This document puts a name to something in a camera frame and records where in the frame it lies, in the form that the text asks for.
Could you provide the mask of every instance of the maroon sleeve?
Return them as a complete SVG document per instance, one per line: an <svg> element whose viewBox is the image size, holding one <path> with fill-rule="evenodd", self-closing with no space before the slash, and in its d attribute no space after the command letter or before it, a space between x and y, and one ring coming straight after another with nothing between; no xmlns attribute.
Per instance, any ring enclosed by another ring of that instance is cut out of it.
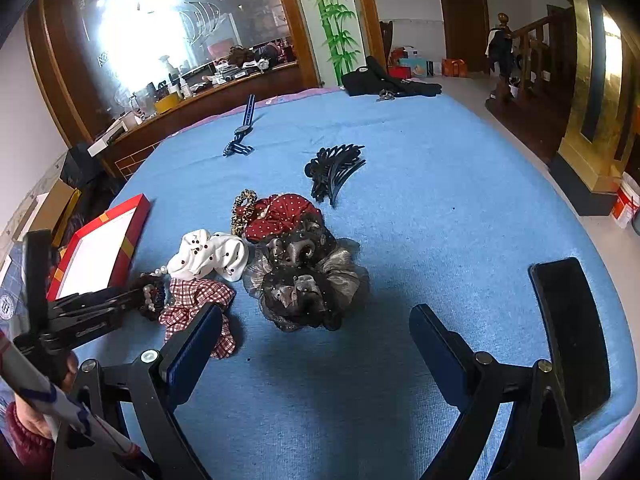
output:
<svg viewBox="0 0 640 480"><path fill-rule="evenodd" d="M15 453L34 478L50 478L53 440L31 433L15 413L15 402L6 409L6 423L15 444Z"/></svg>

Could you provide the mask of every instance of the blue bedsheet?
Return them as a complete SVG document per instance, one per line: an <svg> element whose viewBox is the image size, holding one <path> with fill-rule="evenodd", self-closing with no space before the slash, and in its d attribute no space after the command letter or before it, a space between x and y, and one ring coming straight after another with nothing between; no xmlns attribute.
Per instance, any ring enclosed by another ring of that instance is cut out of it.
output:
<svg viewBox="0 0 640 480"><path fill-rule="evenodd" d="M636 362L613 283L589 237L552 186L500 134L441 95L376 102L342 92L256 110L250 156L222 156L241 116L163 142L114 203L152 201L133 273L165 264L180 237L229 230L244 188L309 196L303 168L323 146L363 144L366 165L338 207L321 205L336 237L361 244L370 273L365 310L338 332L283 333L238 292L229 310L239 342L210 360L176 416L214 478L414 480L458 416L434 384L408 331L427 303L473 350L526 365L548 358L527 274L535 262L576 256L591 285L609 353L611 397L575 428L580 458L636 401ZM137 314L79 349L103 365L160 348L164 327ZM485 478L508 418L498 414L476 468Z"/></svg>

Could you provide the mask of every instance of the leopard print hair tie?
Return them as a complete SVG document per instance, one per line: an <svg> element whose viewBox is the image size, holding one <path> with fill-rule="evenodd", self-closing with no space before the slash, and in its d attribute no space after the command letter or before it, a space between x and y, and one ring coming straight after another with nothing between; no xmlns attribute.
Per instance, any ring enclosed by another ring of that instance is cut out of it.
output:
<svg viewBox="0 0 640 480"><path fill-rule="evenodd" d="M245 189L234 200L234 208L231 210L231 234L235 236L242 236L244 228L249 223L249 219L254 214L255 201L258 200L258 196L255 191L251 189ZM236 210L239 207L243 207L242 213L238 214Z"/></svg>

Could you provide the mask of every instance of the metal bolt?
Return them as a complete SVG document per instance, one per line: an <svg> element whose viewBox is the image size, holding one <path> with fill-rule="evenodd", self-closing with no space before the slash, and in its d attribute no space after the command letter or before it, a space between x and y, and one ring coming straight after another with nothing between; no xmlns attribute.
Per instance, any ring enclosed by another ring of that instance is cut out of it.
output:
<svg viewBox="0 0 640 480"><path fill-rule="evenodd" d="M494 358L488 352L476 352L476 361L481 365L490 365Z"/></svg>
<svg viewBox="0 0 640 480"><path fill-rule="evenodd" d="M87 359L84 363L82 363L80 369L83 372L90 372L95 368L95 365L97 365L95 359Z"/></svg>
<svg viewBox="0 0 640 480"><path fill-rule="evenodd" d="M538 361L538 368L540 368L545 374L554 369L553 365L546 359L540 359L540 361Z"/></svg>
<svg viewBox="0 0 640 480"><path fill-rule="evenodd" d="M143 363L152 363L158 359L158 352L156 350L147 350L140 356L140 360Z"/></svg>

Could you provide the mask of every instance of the hand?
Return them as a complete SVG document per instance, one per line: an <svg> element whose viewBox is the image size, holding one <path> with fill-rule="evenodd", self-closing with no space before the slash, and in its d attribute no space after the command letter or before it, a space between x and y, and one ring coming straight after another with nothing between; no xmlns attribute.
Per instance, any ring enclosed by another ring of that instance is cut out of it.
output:
<svg viewBox="0 0 640 480"><path fill-rule="evenodd" d="M78 357L73 352L66 359L66 368L68 371L62 380L62 384L60 384L60 389L68 394L78 373ZM18 395L15 396L15 415L20 423L31 433L51 439L51 429L44 419L44 415L34 410Z"/></svg>

